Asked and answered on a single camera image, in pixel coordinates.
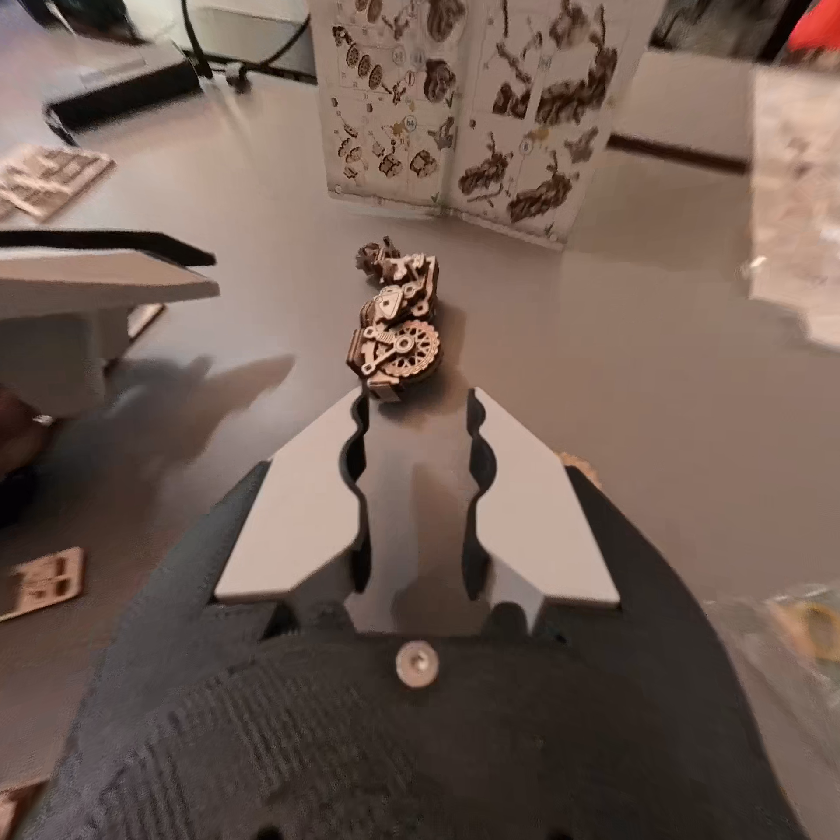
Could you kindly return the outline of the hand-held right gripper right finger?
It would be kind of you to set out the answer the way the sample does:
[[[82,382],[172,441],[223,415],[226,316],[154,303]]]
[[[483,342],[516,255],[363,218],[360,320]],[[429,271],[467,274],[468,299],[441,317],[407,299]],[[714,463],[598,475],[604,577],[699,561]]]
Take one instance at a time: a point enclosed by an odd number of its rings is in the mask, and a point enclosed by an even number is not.
[[[517,606],[533,631],[551,608],[615,611],[621,596],[562,459],[480,388],[467,396],[466,594]]]

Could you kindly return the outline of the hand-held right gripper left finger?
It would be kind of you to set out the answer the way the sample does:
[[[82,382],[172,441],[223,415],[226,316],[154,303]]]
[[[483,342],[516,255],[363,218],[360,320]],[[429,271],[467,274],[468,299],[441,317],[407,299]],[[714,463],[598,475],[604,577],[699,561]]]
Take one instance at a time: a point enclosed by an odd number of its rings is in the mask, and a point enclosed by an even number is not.
[[[364,592],[369,423],[357,386],[276,451],[217,581],[219,602],[343,603]]]

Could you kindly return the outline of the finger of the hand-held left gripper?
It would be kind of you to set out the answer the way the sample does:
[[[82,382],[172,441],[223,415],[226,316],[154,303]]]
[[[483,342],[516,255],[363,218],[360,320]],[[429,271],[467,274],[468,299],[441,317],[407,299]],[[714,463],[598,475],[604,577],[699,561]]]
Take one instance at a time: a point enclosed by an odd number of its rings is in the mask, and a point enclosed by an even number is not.
[[[196,271],[214,254],[165,234],[4,229],[1,383],[36,414],[69,418],[104,397],[137,308],[219,296]]]

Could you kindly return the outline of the wooden mechanical puzzle model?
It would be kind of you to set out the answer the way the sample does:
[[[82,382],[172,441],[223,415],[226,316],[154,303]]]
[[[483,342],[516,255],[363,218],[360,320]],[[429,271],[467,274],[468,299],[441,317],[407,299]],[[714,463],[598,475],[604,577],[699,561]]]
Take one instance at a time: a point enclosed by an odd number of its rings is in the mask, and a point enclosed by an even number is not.
[[[360,310],[346,364],[374,399],[399,403],[443,359],[434,323],[438,261],[422,253],[402,255],[384,236],[363,245],[355,265],[375,289]]]

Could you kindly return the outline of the grey desk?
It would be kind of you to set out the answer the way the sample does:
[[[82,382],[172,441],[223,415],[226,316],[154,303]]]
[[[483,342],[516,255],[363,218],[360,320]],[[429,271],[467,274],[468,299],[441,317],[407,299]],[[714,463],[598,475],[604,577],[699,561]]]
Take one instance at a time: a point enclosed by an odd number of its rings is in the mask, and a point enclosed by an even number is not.
[[[57,221],[213,251],[221,294],[169,308],[61,428],[2,565],[71,546],[86,588],[2,625],[2,787],[47,776],[123,608],[261,459],[346,396],[360,245],[441,265],[444,362],[375,407],[365,629],[467,633],[466,394],[587,460],[696,599],[838,576],[838,355],[747,298],[749,183],[609,150],[563,253],[328,196],[314,87],[258,77],[83,134],[115,170]]]

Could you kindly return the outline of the person's left hand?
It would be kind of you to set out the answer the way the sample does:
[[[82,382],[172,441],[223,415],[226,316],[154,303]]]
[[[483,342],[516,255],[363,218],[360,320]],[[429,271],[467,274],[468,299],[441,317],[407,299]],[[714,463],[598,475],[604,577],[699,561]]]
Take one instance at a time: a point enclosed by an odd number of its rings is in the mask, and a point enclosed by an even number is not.
[[[51,426],[8,389],[1,388],[1,480],[31,466],[45,450]]]

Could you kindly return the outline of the small wooden gear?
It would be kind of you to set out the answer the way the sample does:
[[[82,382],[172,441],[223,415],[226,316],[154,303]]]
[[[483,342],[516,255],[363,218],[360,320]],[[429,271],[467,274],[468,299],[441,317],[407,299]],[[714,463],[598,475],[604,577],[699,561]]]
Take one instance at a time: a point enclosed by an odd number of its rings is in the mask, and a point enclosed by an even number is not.
[[[560,458],[565,467],[577,469],[593,484],[594,487],[599,490],[603,490],[601,479],[588,460],[564,451],[560,451],[555,454]]]

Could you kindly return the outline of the long laser-cut plywood sheet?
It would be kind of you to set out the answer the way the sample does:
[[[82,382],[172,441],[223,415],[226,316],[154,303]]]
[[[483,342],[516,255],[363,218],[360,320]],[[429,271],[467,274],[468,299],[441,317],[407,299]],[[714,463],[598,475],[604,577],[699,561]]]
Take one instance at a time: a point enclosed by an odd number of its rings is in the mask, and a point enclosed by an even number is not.
[[[110,173],[113,158],[77,147],[25,143],[1,160],[1,219],[44,223]]]

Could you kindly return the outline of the black power adapter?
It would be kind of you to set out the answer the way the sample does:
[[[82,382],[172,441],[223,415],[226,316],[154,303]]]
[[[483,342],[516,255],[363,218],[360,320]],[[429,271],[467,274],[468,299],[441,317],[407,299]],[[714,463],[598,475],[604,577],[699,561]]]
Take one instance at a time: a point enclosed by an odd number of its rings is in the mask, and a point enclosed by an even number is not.
[[[193,63],[177,45],[146,45],[105,67],[69,70],[45,93],[41,113],[53,134],[78,146],[77,133],[202,93]]]

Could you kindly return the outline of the slotted wooden puzzle sheet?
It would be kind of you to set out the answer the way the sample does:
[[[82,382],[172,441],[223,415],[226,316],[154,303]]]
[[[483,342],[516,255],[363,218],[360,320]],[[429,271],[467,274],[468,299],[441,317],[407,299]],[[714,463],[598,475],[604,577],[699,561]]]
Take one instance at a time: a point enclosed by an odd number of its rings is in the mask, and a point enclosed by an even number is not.
[[[57,606],[83,590],[85,552],[73,547],[2,570],[1,622]]]

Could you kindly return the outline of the clear plastic bag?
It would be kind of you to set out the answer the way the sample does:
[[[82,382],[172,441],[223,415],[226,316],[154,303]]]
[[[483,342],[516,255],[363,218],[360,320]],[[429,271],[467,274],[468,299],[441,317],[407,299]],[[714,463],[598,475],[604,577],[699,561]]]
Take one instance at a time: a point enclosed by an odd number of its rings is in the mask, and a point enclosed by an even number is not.
[[[838,749],[839,581],[707,601],[712,622],[802,728]]]

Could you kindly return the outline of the pale crumpled plastic sheet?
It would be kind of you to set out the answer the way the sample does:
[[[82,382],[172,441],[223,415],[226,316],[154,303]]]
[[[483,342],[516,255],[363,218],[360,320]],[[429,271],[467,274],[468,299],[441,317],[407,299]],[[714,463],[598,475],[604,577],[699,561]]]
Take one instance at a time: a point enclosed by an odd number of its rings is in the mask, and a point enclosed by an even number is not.
[[[749,298],[839,350],[838,75],[754,71]]]

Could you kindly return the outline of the folded assembly instruction sheet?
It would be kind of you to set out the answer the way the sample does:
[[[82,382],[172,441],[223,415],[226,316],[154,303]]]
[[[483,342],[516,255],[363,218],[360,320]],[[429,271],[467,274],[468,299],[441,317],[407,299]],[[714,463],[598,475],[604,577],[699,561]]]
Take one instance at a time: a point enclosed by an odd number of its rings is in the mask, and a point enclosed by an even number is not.
[[[331,198],[563,249],[665,2],[308,2]]]

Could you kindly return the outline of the red object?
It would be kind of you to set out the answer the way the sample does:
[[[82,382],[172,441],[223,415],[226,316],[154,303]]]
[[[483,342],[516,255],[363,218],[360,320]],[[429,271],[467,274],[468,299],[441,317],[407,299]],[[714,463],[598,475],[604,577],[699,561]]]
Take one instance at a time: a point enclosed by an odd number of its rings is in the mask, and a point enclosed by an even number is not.
[[[787,38],[789,52],[839,51],[839,1],[815,1]]]

